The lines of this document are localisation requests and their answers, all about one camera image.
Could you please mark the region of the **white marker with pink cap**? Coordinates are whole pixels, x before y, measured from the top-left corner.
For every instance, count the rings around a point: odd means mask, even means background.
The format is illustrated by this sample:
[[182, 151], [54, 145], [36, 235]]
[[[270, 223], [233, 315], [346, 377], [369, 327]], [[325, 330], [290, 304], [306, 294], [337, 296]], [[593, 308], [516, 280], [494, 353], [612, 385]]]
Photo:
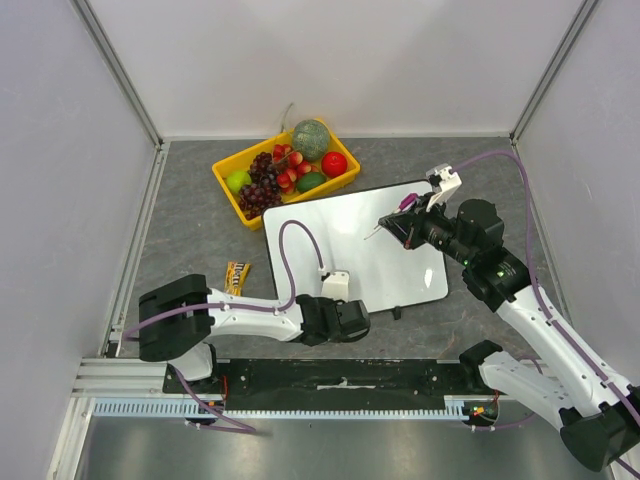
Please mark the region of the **white marker with pink cap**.
[[416, 203], [418, 197], [419, 195], [417, 193], [408, 194], [393, 211], [378, 220], [377, 225], [369, 234], [364, 237], [364, 240], [368, 240], [369, 238], [373, 237], [383, 228], [384, 225], [388, 223], [389, 220], [395, 220], [398, 215], [408, 210]]

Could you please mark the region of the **white whiteboard black frame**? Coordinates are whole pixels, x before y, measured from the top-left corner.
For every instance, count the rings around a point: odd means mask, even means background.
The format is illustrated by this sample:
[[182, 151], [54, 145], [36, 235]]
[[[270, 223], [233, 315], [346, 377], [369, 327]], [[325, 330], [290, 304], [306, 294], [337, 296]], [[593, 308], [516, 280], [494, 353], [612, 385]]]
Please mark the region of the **white whiteboard black frame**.
[[442, 253], [431, 246], [406, 250], [390, 233], [373, 232], [378, 219], [407, 195], [429, 190], [430, 185], [419, 180], [267, 210], [263, 225], [276, 295], [283, 300], [290, 296], [285, 264], [291, 268], [298, 294], [321, 293], [312, 240], [296, 225], [279, 236], [284, 222], [297, 220], [313, 234], [327, 270], [349, 273], [349, 298], [363, 301], [368, 312], [446, 298], [449, 285]]

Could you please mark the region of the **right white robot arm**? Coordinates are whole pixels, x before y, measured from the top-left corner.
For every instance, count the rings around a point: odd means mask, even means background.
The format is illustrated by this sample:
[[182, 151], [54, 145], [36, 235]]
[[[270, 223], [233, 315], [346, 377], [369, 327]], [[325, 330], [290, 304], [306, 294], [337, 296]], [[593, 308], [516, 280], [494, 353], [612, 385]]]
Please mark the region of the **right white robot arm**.
[[571, 327], [529, 268], [503, 245], [494, 204], [463, 202], [456, 217], [420, 199], [383, 216], [379, 227], [407, 250], [430, 245], [463, 267], [468, 291], [514, 328], [554, 373], [520, 365], [483, 341], [464, 352], [458, 381], [467, 392], [487, 387], [516, 399], [560, 434], [571, 455], [599, 472], [639, 443], [639, 389], [616, 372]]

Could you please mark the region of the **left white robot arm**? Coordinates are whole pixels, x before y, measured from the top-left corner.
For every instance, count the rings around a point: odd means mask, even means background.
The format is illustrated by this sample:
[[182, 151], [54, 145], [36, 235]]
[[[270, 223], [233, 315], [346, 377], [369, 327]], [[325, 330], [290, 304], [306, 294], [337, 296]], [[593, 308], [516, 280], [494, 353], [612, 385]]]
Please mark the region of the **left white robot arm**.
[[371, 329], [360, 300], [309, 294], [287, 301], [245, 298], [208, 288], [201, 274], [142, 295], [138, 311], [138, 325], [123, 336], [138, 340], [139, 359], [173, 366], [198, 393], [211, 392], [219, 382], [210, 345], [215, 337], [256, 336], [314, 347], [356, 342]]

